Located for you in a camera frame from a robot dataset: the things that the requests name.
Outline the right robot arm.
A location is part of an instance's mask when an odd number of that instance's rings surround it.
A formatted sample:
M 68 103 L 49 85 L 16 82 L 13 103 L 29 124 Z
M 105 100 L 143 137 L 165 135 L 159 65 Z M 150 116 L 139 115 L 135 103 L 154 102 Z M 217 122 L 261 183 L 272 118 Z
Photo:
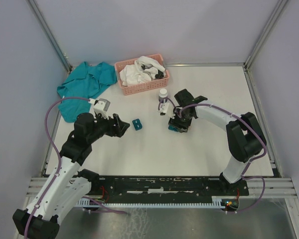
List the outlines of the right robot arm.
M 250 164 L 267 154 L 267 142 L 256 116 L 251 112 L 232 113 L 204 96 L 194 97 L 186 89 L 174 97 L 176 103 L 169 97 L 160 97 L 157 107 L 161 115 L 169 117 L 170 129 L 188 132 L 193 119 L 203 119 L 226 132 L 231 157 L 218 184 L 223 194 L 230 195 Z

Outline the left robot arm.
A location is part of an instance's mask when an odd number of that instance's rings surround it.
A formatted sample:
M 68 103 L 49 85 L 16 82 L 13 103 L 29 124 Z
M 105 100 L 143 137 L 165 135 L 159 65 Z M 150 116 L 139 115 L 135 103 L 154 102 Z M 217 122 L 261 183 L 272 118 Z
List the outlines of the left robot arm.
M 103 137 L 122 137 L 130 124 L 117 114 L 103 118 L 80 114 L 63 144 L 59 162 L 34 200 L 12 217 L 18 233 L 26 239 L 54 239 L 67 214 L 86 194 L 100 190 L 99 174 L 81 170 L 92 144 Z

